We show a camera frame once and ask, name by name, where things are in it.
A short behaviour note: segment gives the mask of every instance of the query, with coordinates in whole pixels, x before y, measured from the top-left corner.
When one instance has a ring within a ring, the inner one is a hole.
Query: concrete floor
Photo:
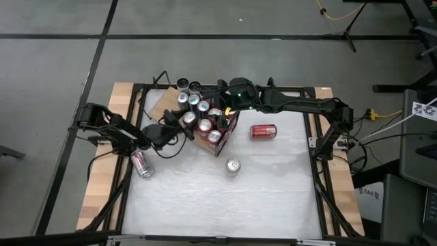
[[[340,0],[321,3],[332,16],[359,6]],[[100,34],[110,4],[109,0],[2,1],[0,33]],[[435,25],[421,0],[409,4],[421,25]],[[341,31],[351,20],[327,20],[318,11],[316,1],[125,0],[118,3],[109,33],[316,35]],[[370,3],[351,34],[408,35],[410,27],[400,5]],[[0,237],[32,232],[97,42],[0,40],[0,144],[27,153],[23,161],[0,159]],[[346,43],[333,41],[107,40],[88,101],[107,104],[114,82],[149,83],[167,70],[172,81],[187,77],[215,83],[247,77],[264,84],[273,77],[277,85],[332,87],[356,115],[366,108],[385,114],[401,108],[402,96],[374,94],[371,85],[409,84],[431,69],[428,59],[414,58],[423,50],[418,42],[355,45],[357,53]],[[384,123],[364,122],[358,136]],[[399,155],[398,146],[398,139],[390,139],[372,148],[386,162]],[[94,153],[90,143],[76,140],[48,233],[74,231],[87,164]],[[360,155],[353,150],[349,158]],[[370,158],[370,167],[377,164]]]

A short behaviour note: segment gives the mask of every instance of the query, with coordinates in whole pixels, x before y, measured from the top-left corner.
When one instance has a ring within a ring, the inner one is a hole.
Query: sticker
[[[123,133],[123,134],[125,134],[126,136],[130,137],[131,139],[137,139],[134,135],[128,133],[128,132],[125,131],[125,130],[118,130],[118,131],[121,132],[121,133]]]
[[[412,113],[416,113],[417,111],[421,110],[425,106],[426,105],[418,102],[412,102]],[[430,120],[437,121],[437,108],[433,106],[426,106],[426,108],[418,112],[416,115]]]

